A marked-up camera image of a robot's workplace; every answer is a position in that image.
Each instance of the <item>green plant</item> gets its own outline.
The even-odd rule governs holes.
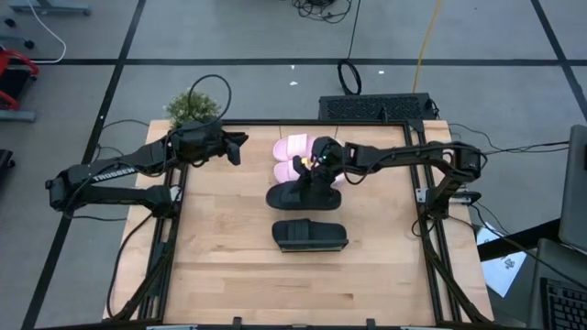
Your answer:
[[[172,101],[164,106],[172,121],[172,128],[177,128],[183,123],[201,121],[218,114],[218,105],[204,93],[192,92],[190,106],[188,106],[189,90],[172,98]]]

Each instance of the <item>floor stripe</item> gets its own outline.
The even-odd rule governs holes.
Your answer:
[[[565,53],[560,46],[559,40],[554,34],[554,30],[552,29],[550,22],[548,22],[547,15],[544,12],[544,8],[542,8],[542,5],[540,4],[540,1],[532,0],[532,6],[534,7],[534,10],[536,10],[540,24],[542,24],[542,27],[544,28],[544,32],[547,34],[550,46],[552,46],[554,53],[557,55],[557,59],[560,61],[560,66],[562,67],[562,71],[565,74],[565,78],[567,78],[569,87],[575,96],[575,100],[577,100],[577,104],[583,112],[583,116],[587,118],[587,100],[585,100],[585,93],[579,85],[579,82],[577,82],[577,77],[575,77],[575,73],[570,67],[571,62],[567,60],[567,57],[565,56]]]
[[[137,31],[138,22],[140,21],[140,16],[142,15],[143,8],[145,7],[145,2],[146,0],[138,0],[137,7],[135,8],[135,14],[133,15],[130,26],[128,27],[127,36],[125,37],[122,49],[120,50],[116,67],[112,73],[112,78],[110,79],[110,83],[108,84],[104,95],[104,100],[100,106],[100,111],[98,112],[98,116],[95,120],[94,129],[92,130],[88,145],[86,147],[85,153],[83,154],[82,163],[89,163],[92,160],[92,156],[94,155],[95,146],[98,142],[98,139],[100,138],[102,126],[104,125],[104,121],[112,103],[112,98],[114,97],[118,81],[120,80],[120,74],[124,68],[124,61],[127,58],[128,51],[130,50],[132,39],[134,38]],[[64,216],[61,217],[61,221],[57,227],[57,233],[55,234],[53,243],[51,244],[49,255],[45,260],[45,265],[43,266],[43,270],[40,273],[37,287],[35,288],[30,305],[28,306],[27,314],[25,315],[25,319],[21,327],[22,329],[34,329],[35,324],[37,323],[40,310],[43,306],[43,301],[45,300],[47,290],[49,289],[55,267],[57,266],[57,262],[59,260],[59,255],[63,249],[65,237],[67,236],[71,223],[71,219]]]
[[[133,66],[237,66],[237,65],[337,65],[340,59],[127,59],[125,65]],[[417,59],[351,59],[355,65],[414,66]],[[58,64],[40,65],[118,65],[115,59],[66,59]],[[576,66],[587,66],[587,60],[570,60]],[[424,59],[424,66],[558,66],[560,60],[484,60],[484,59]]]

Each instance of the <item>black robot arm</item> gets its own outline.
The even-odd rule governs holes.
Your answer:
[[[63,170],[55,179],[46,182],[50,206],[56,211],[73,211],[87,204],[140,204],[149,208],[154,216],[169,216],[173,204],[169,187],[129,189],[94,184],[136,172],[159,176],[167,169],[186,163],[199,167],[211,157],[225,154],[232,164],[239,165],[239,147],[248,138],[245,133],[225,132],[219,120],[185,124],[132,154]]]
[[[481,176],[481,157],[480,150],[460,142],[379,149],[354,143],[343,147],[333,138],[319,137],[312,147],[312,167],[308,169],[299,157],[294,158],[293,168],[300,178],[272,187],[267,203],[284,210],[333,210],[340,206],[341,195],[330,185],[343,172],[364,177],[384,168],[431,165],[445,177],[438,186],[423,190],[418,200],[430,215],[444,218],[450,197],[463,183]]]
[[[450,197],[462,184],[481,177],[481,151],[461,142],[433,141],[424,146],[379,149],[354,143],[341,147],[336,140],[322,137],[315,146],[313,154],[317,168],[327,165],[327,168],[333,169],[334,177],[343,171],[364,176],[385,168],[409,165],[438,168],[444,173],[444,179],[436,187],[424,190],[419,197],[434,217],[448,216]]]

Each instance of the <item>pink slide sandal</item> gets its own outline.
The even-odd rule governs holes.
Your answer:
[[[273,146],[273,157],[278,161],[292,160],[294,156],[310,157],[315,140],[315,137],[310,137],[307,134],[284,137]]]
[[[302,162],[307,167],[309,160],[302,159]],[[275,167],[273,168],[273,174],[275,174],[275,179],[277,179],[278,183],[296,181],[297,178],[300,177],[300,174],[298,174],[294,170],[294,161],[293,160],[287,160],[287,161],[282,161],[280,163],[277,163],[275,165]],[[344,181],[344,175],[340,174],[337,176],[337,178],[334,180],[334,182],[332,182],[332,185],[341,183],[343,181]]]

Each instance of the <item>wooden table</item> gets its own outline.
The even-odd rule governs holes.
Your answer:
[[[428,141],[449,141],[444,121],[425,122]],[[147,142],[166,134],[167,121],[150,124]],[[342,184],[343,201],[336,211],[285,212],[265,204],[275,184],[272,146],[280,137],[308,133],[335,136],[378,148],[401,147],[404,134],[393,126],[226,126],[244,131],[242,164],[212,159],[191,168],[183,197],[180,230],[167,299],[166,324],[245,325],[433,325],[425,258],[419,238],[411,233],[416,209],[408,167],[369,176],[359,186]],[[424,183],[424,172],[420,180]],[[435,182],[442,173],[434,171]],[[162,179],[139,176],[137,187]],[[465,206],[452,205],[451,215],[469,220]],[[148,210],[132,206],[125,236]],[[283,254],[271,238],[277,220],[309,217],[347,228],[349,244],[341,252]],[[145,276],[155,221],[128,242],[113,291],[114,311],[132,295]],[[492,310],[471,229],[444,222],[454,277],[487,317]],[[450,319],[442,279],[438,282],[444,317]]]

